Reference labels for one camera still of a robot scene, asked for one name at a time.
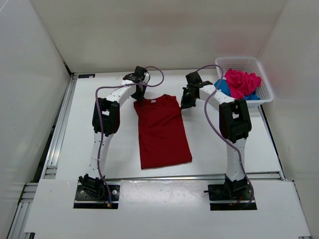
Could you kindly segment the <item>red t-shirt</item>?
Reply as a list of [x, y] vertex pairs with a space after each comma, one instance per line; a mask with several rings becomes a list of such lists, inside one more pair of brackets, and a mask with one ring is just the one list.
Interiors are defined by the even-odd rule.
[[189, 149], [180, 106], [175, 96], [134, 102], [138, 116], [141, 169], [190, 163]]

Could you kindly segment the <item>pink t-shirt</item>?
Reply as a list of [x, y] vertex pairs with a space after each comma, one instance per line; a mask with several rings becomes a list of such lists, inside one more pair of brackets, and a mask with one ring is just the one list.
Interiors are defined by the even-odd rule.
[[255, 73], [247, 73], [233, 69], [229, 69], [226, 72], [225, 78], [231, 95], [235, 99], [243, 99], [244, 95], [256, 92], [262, 83], [262, 78]]

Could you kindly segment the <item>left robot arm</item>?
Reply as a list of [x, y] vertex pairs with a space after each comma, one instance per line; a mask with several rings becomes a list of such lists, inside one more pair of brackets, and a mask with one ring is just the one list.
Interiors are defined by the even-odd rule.
[[105, 163], [110, 142], [120, 126], [120, 108], [130, 97], [143, 99], [149, 80], [147, 69], [137, 66], [120, 85], [99, 87], [95, 92], [92, 117], [94, 144], [89, 167], [85, 175], [79, 177], [83, 190], [93, 200], [112, 201], [112, 191], [105, 179]]

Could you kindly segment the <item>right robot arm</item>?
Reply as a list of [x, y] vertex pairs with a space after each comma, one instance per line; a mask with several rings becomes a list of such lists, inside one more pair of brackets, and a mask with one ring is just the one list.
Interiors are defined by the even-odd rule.
[[[225, 173], [224, 194], [229, 199], [237, 198], [247, 187], [248, 179], [244, 169], [245, 145], [252, 129], [247, 103], [236, 100], [218, 90], [212, 82], [203, 81], [199, 73], [186, 75], [187, 85], [183, 88], [181, 108], [196, 106], [196, 100], [204, 101], [205, 117], [214, 132], [226, 143], [227, 168]], [[207, 106], [219, 112], [219, 129], [209, 119]]]

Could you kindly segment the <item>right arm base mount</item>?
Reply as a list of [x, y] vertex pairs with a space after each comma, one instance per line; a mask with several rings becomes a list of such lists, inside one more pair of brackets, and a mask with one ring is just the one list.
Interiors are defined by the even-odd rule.
[[235, 191], [226, 192], [224, 184], [209, 184], [203, 191], [208, 195], [211, 211], [254, 211], [257, 210], [255, 200], [251, 200], [250, 185]]

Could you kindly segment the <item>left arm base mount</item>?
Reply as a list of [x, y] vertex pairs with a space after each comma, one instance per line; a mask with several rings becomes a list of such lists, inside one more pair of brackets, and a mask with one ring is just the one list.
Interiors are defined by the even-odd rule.
[[120, 198], [120, 184], [109, 184], [111, 204], [107, 188], [102, 186], [97, 192], [86, 189], [80, 182], [74, 197], [74, 209], [118, 209]]

